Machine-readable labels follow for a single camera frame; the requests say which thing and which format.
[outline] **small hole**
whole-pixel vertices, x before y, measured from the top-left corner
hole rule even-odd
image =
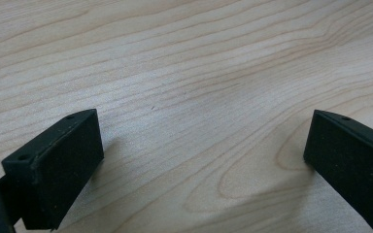
[[[30,157],[29,154],[23,154],[23,155],[20,155],[20,156],[17,158],[17,160],[19,160],[19,161],[23,161],[23,160],[28,159],[29,157]]]

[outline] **light wood surface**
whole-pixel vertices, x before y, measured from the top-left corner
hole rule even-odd
[[[373,1],[0,1],[0,161],[89,108],[56,232],[372,232],[302,154],[314,109],[373,127]]]

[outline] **screw hole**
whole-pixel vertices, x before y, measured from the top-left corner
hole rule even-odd
[[[20,156],[17,158],[17,160],[19,160],[19,161],[23,161],[23,160],[28,159],[29,157],[30,157],[29,154],[23,154],[23,155],[20,155]]]

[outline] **wood grain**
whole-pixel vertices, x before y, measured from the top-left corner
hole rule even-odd
[[[373,1],[0,1],[0,161],[89,108],[56,232],[371,232],[302,153],[314,109],[373,127]]]

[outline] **wooden table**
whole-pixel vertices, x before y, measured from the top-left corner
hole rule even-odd
[[[373,1],[0,1],[0,161],[90,108],[56,232],[371,232],[302,154],[315,109],[373,127]]]

